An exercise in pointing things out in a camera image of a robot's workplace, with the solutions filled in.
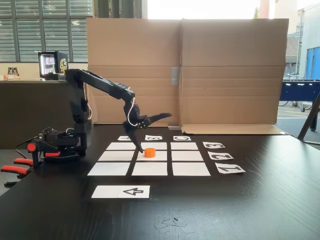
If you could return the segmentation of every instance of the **cardboard backdrop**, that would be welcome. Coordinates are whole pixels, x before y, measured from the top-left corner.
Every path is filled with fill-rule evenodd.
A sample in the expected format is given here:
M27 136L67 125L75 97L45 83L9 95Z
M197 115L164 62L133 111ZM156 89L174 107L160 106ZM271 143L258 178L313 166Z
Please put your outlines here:
M277 121L288 25L288 19L88 18L88 70L131 87L142 115L172 114L159 125L179 123L195 134L204 126L208 134L274 134L269 125ZM123 101L87 90L97 123L126 119Z

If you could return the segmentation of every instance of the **window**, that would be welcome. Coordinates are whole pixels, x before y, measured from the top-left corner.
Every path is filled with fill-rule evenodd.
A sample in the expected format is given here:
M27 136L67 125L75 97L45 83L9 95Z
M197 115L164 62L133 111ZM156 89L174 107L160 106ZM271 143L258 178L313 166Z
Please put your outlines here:
M70 15L92 15L92 0L70 0Z
M50 19L43 22L46 51L54 52L59 49L59 52L68 54L69 58L67 20Z
M43 15L66 15L66 0L42 0L42 9Z
M15 14L17 16L38 16L39 1L38 0L15 0Z
M71 22L72 51L75 62L88 62L87 21L73 19Z
M0 62L38 62L59 51L87 62L87 22L93 0L0 0Z
M37 62L41 52L41 34L39 19L18 19L16 21L20 61Z
M11 1L2 0L0 1L0 16L11 16Z
M16 61L14 30L11 19L0 19L0 61Z

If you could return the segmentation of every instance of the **black table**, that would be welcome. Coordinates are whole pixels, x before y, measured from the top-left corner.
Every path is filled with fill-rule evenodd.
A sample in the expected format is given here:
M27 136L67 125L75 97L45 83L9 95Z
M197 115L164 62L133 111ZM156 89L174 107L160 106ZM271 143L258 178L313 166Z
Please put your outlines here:
M172 142L181 131L148 128ZM119 125L98 125L86 158L44 163L0 197L0 239L17 240L319 240L320 151L289 135L192 135L211 176L87 176ZM245 173L220 174L202 141L219 142ZM97 185L150 185L150 199L92 199ZM160 234L162 217L188 222Z

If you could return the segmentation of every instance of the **white cable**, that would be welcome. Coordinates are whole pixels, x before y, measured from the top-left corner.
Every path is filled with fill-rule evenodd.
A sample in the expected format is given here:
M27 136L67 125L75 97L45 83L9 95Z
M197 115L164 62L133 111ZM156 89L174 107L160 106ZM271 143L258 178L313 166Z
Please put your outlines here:
M88 120L90 120L90 119L92 118L92 109L91 109L89 103L87 102L86 90L85 90L85 83L83 83L83 92L84 92L84 99L85 99L86 104L88 105L88 108L89 108L89 117L88 117Z
M127 119L128 119L129 124L132 125L132 126L134 126L134 127L137 126L138 123L132 124L132 123L130 122L130 120L129 120L129 115L130 115L131 109L134 107L135 99L136 99L135 97L132 99L132 105L131 105L131 108L130 108L130 110L129 110L129 112L128 112L128 116L127 116Z

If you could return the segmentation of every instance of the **orange block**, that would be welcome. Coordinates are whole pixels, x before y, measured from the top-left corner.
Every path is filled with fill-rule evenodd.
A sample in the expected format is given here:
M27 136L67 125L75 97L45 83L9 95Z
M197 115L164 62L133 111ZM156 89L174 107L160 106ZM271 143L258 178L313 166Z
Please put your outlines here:
M146 158L154 158L156 156L156 149L155 148L146 148L144 150L144 156Z

